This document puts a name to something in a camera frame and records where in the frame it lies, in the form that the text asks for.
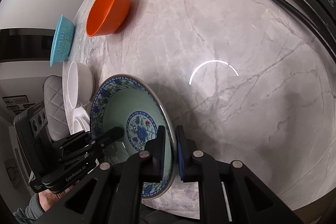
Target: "wire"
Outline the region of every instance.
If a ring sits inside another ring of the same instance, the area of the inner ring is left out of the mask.
[[[288,12],[290,12],[292,15],[294,15],[298,20],[300,20],[318,38],[318,40],[322,43],[322,45],[330,54],[331,58],[336,63],[336,55],[331,49],[331,46],[327,43],[328,40],[334,41],[329,33],[324,33],[323,37],[320,34],[321,30],[318,30],[312,21],[310,21],[303,13],[301,13],[298,9],[296,9],[287,1],[285,0],[273,0],[273,1],[278,5],[280,5],[282,8],[284,8],[285,10],[287,10]]]
[[[24,219],[24,220],[29,220],[29,221],[35,221],[35,219],[32,218],[28,218],[28,217],[18,217],[18,216],[14,216],[16,219]]]

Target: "light blue plastic colander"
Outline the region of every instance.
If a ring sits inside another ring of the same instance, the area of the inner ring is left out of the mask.
[[[52,41],[50,67],[67,59],[74,40],[74,32],[73,23],[61,15]]]

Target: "gray quilted chair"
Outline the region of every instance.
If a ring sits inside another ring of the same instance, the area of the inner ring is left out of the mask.
[[[64,110],[62,77],[49,76],[43,85],[45,112],[48,119],[48,130],[53,141],[70,136]]]

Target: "framed picture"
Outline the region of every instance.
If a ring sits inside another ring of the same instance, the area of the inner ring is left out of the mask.
[[[7,97],[2,97],[2,100],[4,100],[4,102],[8,106],[29,103],[27,95],[7,96]]]
[[[25,111],[25,109],[13,110],[15,115],[19,115],[22,111]]]
[[[18,110],[20,109],[18,105],[15,105],[15,106],[7,106],[7,109],[8,110]]]
[[[27,109],[27,108],[30,108],[31,106],[34,106],[34,105],[36,105],[36,104],[34,104],[34,103],[32,103],[32,104],[25,104],[25,105],[23,105],[23,107],[25,109]]]

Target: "marble table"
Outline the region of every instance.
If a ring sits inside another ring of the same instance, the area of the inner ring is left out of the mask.
[[[88,37],[93,2],[85,0],[74,19],[63,64],[69,125],[66,82],[75,60],[90,67],[96,89],[118,73],[144,80],[201,150],[243,161],[293,210],[336,186],[335,64],[275,3],[131,0],[116,33]],[[167,193],[145,204],[198,218],[197,184],[177,176]]]

